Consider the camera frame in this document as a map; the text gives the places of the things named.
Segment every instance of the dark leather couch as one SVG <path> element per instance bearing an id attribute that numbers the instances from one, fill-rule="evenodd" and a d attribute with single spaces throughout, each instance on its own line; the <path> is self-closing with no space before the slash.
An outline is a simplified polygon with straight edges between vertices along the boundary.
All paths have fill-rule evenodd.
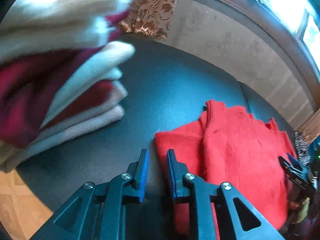
<path id="1" fill-rule="evenodd" d="M 222 69 L 181 50 L 124 36 L 136 53 L 120 66 L 129 95 L 122 121 L 34 156 L 18 167 L 33 192 L 53 211 L 84 182 L 103 183 L 126 171 L 141 149 L 151 159 L 142 205 L 128 211 L 127 239 L 173 239 L 170 202 L 156 159 L 153 136 L 196 120 L 209 99 L 242 105 L 258 119 L 276 119 L 293 141 L 294 131 L 261 96 Z"/>

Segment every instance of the wooden window frame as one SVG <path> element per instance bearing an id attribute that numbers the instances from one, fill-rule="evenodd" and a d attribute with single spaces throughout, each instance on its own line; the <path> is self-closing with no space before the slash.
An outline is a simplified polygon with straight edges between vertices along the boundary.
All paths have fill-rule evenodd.
<path id="1" fill-rule="evenodd" d="M 219 0 L 259 25 L 287 53 L 297 67 L 320 108 L 320 71 L 309 49 L 303 42 L 303 35 L 308 23 L 308 12 L 305 11 L 303 20 L 296 33 L 292 33 L 280 19 L 268 8 L 256 0 Z"/>

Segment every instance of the wall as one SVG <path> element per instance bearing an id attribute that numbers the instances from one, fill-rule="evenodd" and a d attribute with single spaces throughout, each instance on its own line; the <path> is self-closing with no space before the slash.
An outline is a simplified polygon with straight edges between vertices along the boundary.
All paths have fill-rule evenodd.
<path id="1" fill-rule="evenodd" d="M 164 44 L 198 56 L 263 96 L 294 128 L 314 113 L 305 80 L 258 25 L 217 0 L 178 0 Z"/>

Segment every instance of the triangular cutout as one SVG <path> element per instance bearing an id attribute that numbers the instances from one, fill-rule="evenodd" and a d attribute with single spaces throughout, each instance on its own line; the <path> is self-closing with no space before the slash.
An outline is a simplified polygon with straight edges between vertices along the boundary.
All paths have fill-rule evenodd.
<path id="1" fill-rule="evenodd" d="M 234 198 L 233 203 L 235 204 L 243 231 L 249 231 L 261 226 L 260 220 L 247 208 L 247 206 L 244 205 L 239 198 Z"/>
<path id="2" fill-rule="evenodd" d="M 60 216 L 54 221 L 54 223 L 68 231 L 73 232 L 73 226 L 76 222 L 76 218 L 78 217 L 80 208 L 82 204 L 82 198 L 76 198 L 61 214 Z"/>

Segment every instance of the metal bolt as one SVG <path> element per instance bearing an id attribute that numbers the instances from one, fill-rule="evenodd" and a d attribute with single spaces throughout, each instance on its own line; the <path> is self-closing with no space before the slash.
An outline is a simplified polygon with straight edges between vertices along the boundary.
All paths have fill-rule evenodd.
<path id="1" fill-rule="evenodd" d="M 92 189 L 93 186 L 94 186 L 94 183 L 93 183 L 93 182 L 90 182 L 90 181 L 83 184 L 83 187 L 84 187 L 85 189 Z"/>
<path id="2" fill-rule="evenodd" d="M 192 179 L 194 179 L 196 176 L 195 176 L 194 174 L 192 174 L 192 173 L 186 173 L 186 174 L 184 174 L 184 177 L 185 177 L 186 179 L 192 180 Z"/>
<path id="3" fill-rule="evenodd" d="M 131 175 L 130 175 L 129 173 L 122 173 L 122 174 L 121 174 L 121 178 L 122 178 L 122 179 L 125 179 L 125 180 L 131 179 Z"/>
<path id="4" fill-rule="evenodd" d="M 232 185 L 229 182 L 222 183 L 222 188 L 225 190 L 232 189 Z"/>

